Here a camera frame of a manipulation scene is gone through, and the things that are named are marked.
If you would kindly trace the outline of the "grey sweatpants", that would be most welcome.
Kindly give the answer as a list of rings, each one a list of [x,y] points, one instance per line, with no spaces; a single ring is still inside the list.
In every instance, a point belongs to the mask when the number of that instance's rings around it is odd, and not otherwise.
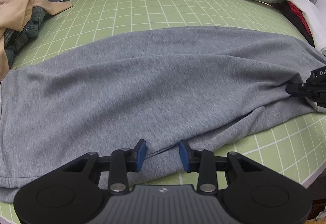
[[[212,151],[314,110],[288,83],[325,57],[290,36],[197,26],[111,36],[1,83],[1,201],[87,152],[147,143],[130,183],[181,170],[176,145]]]

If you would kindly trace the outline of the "white folded garment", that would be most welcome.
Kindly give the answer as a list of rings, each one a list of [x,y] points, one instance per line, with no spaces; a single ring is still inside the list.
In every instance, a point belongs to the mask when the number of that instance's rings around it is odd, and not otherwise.
[[[309,0],[286,0],[302,12],[312,33],[315,48],[325,55],[325,15]]]

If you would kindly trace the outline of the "red knit garment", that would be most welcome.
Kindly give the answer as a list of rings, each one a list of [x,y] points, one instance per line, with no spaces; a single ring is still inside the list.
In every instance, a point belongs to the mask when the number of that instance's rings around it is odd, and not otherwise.
[[[308,35],[312,36],[312,33],[311,33],[310,28],[306,22],[306,19],[303,16],[302,11],[296,5],[294,5],[293,2],[288,1],[287,4],[289,5],[291,13],[293,13],[300,19],[300,21],[301,21],[302,25],[304,26]]]

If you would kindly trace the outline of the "black garment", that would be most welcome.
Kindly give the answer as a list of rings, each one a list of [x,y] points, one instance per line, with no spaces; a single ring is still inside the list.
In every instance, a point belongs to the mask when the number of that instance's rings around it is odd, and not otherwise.
[[[291,13],[291,10],[287,2],[288,1],[284,1],[282,3],[271,3],[271,6],[279,10],[293,24],[293,26],[303,35],[303,37],[307,40],[307,42],[312,47],[315,47],[313,36],[308,35],[300,19],[296,15]]]

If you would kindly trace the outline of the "dark denim garment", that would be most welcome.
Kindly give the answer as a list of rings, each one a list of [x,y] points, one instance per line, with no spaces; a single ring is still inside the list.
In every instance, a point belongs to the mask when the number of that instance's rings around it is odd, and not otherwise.
[[[41,7],[33,7],[32,16],[21,32],[7,29],[4,33],[4,50],[8,59],[9,67],[22,47],[30,40],[35,39],[38,34],[46,11]]]

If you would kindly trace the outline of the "beige garment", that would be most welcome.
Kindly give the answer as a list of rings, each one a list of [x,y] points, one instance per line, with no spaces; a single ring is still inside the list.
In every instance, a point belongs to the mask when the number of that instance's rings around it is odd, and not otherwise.
[[[41,7],[50,15],[57,15],[73,6],[70,2],[48,0],[1,0],[1,79],[9,72],[4,49],[4,33],[7,29],[21,32],[32,17],[34,7]]]

